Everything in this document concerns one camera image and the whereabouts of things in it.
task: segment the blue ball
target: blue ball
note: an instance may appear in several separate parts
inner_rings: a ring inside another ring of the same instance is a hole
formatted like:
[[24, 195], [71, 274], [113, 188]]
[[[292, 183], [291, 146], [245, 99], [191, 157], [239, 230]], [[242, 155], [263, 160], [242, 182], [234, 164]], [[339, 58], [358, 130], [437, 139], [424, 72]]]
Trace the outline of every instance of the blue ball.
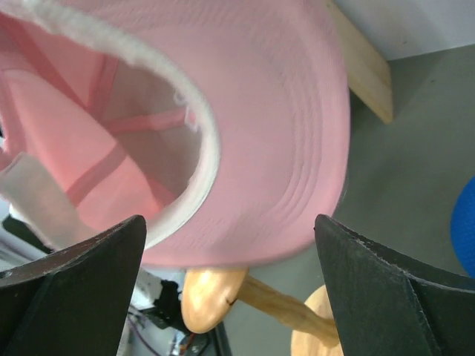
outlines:
[[463, 188], [453, 208], [451, 239], [463, 268], [475, 277], [475, 177]]

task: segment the wooden object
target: wooden object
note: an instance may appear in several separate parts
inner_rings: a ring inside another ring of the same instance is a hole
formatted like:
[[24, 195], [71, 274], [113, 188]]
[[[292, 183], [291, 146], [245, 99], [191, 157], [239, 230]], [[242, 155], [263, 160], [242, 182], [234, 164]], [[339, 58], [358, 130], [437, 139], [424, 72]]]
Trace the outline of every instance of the wooden object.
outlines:
[[348, 85], [382, 122], [393, 121], [393, 91], [389, 64], [332, 0], [325, 0], [338, 31], [347, 67]]
[[261, 310], [291, 329], [313, 335], [329, 349], [339, 345], [333, 319], [318, 316], [301, 301], [249, 276], [247, 269], [187, 271], [182, 314], [191, 331], [204, 333], [214, 328], [236, 300]]
[[[322, 286], [314, 291], [305, 302], [305, 305], [320, 317], [333, 319], [326, 286]], [[292, 356], [343, 356], [340, 344], [329, 349], [317, 337], [296, 330], [292, 332], [290, 345]]]

